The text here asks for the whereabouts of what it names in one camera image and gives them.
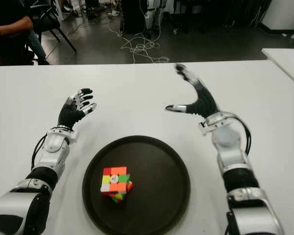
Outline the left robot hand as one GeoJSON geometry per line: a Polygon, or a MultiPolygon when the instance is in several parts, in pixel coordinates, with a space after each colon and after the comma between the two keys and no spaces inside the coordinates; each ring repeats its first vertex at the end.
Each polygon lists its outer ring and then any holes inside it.
{"type": "Polygon", "coordinates": [[[57,125],[72,129],[77,122],[94,111],[97,104],[92,102],[93,98],[93,90],[90,88],[82,88],[71,94],[59,113],[57,125]]]}

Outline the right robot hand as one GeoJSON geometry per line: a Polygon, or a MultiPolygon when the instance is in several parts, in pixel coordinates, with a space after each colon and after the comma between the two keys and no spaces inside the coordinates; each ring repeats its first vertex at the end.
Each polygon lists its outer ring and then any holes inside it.
{"type": "Polygon", "coordinates": [[[176,113],[199,115],[203,118],[207,118],[219,111],[216,101],[199,76],[194,74],[183,64],[175,64],[175,70],[177,74],[193,86],[197,94],[197,100],[191,104],[168,105],[165,107],[165,110],[176,113]]]}

